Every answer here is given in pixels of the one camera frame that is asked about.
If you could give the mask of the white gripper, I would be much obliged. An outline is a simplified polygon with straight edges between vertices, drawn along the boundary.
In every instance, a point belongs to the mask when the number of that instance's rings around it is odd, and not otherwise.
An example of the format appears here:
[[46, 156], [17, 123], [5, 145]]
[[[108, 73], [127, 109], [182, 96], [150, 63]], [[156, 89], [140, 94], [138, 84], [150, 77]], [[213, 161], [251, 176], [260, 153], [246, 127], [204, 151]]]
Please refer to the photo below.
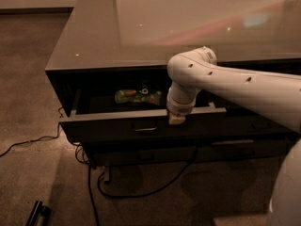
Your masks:
[[175, 82], [171, 84], [166, 98], [169, 124], [182, 124], [196, 104], [199, 89], [183, 87]]

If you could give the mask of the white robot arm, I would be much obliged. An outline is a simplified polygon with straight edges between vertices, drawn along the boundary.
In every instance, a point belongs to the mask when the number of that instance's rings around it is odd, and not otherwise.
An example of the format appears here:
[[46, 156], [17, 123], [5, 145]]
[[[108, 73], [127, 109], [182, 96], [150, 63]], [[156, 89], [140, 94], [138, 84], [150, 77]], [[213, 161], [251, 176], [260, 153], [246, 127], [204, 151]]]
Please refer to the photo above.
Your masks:
[[[300, 75], [220, 67], [208, 47], [173, 56], [167, 73], [172, 81], [166, 97], [171, 124], [185, 121], [204, 89], [301, 134]], [[280, 167], [266, 226], [301, 226], [301, 139]]]

